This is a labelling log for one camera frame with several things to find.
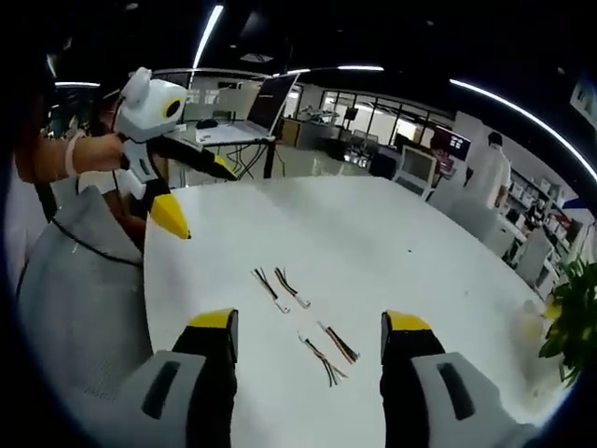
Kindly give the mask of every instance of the person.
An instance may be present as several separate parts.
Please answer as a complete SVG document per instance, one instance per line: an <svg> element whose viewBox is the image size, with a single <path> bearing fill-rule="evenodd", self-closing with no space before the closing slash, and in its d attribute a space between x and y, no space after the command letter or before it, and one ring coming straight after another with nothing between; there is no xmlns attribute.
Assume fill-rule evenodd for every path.
<svg viewBox="0 0 597 448"><path fill-rule="evenodd" d="M88 171L115 170L120 166L123 150L120 138L114 133L68 140L50 139L42 134L51 106L53 79L43 52L30 56L31 72L23 69L19 72L21 79L15 79L15 83L20 85L27 77L34 79L28 79L31 82L22 89L15 89L14 94L20 96L9 100L13 105L7 142L10 152L3 153L3 162L11 166L4 210L4 243L13 291L35 241L48 224L35 184Z"/></svg>
<svg viewBox="0 0 597 448"><path fill-rule="evenodd" d="M526 219L524 220L524 225L529 231L533 231L545 224L545 205L545 200L539 198L529 208L529 211L526 213Z"/></svg>
<svg viewBox="0 0 597 448"><path fill-rule="evenodd" d="M483 153L481 166L478 167L466 191L480 202L494 209L500 207L510 187L510 162L502 150L502 135L493 131L488 137L489 150Z"/></svg>

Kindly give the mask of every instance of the bracelet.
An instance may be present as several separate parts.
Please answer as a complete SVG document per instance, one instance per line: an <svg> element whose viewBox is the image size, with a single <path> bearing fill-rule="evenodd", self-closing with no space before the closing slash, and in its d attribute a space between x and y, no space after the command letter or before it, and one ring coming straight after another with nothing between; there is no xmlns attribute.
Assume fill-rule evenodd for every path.
<svg viewBox="0 0 597 448"><path fill-rule="evenodd" d="M68 142L68 146L66 147L66 152L64 152L64 170L66 171L66 175L69 177L75 177L77 172L75 170L75 165L73 164L73 154L75 152L75 143L79 137L84 136L85 134L81 131L75 134L73 138Z"/></svg>

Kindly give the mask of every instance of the laptop screen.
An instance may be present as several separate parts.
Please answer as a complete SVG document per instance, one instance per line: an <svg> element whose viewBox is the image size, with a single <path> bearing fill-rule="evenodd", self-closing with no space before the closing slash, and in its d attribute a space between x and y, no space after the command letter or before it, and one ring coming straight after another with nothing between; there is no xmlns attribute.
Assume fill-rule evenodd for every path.
<svg viewBox="0 0 597 448"><path fill-rule="evenodd" d="M287 75L270 77L263 81L247 120L271 133L297 77L299 75Z"/></svg>

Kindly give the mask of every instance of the office chair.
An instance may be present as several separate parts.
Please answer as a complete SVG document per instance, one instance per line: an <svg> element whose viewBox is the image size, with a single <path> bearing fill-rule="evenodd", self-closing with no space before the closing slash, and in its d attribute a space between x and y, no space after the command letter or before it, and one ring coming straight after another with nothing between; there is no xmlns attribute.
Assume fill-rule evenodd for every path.
<svg viewBox="0 0 597 448"><path fill-rule="evenodd" d="M463 191L446 215L502 258L514 243L514 234L502 229L497 214Z"/></svg>
<svg viewBox="0 0 597 448"><path fill-rule="evenodd" d="M394 182L409 189L425 201L431 192L437 159L413 147L403 147L402 159Z"/></svg>
<svg viewBox="0 0 597 448"><path fill-rule="evenodd" d="M464 189L464 186L457 180L442 177L427 202L444 215L448 215L452 205Z"/></svg>
<svg viewBox="0 0 597 448"><path fill-rule="evenodd" d="M552 250L553 246L541 227L532 231L522 245L516 273L530 287L536 285L539 274L543 270L543 263Z"/></svg>

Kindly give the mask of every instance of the computer mouse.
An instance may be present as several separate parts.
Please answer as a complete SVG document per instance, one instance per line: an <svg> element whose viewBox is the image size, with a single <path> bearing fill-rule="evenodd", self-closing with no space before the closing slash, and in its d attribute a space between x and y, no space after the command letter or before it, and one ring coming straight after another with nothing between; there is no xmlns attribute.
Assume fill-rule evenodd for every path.
<svg viewBox="0 0 597 448"><path fill-rule="evenodd" d="M197 121L195 127L197 129L209 129L216 127L217 124L217 121L214 119L200 119L199 121Z"/></svg>

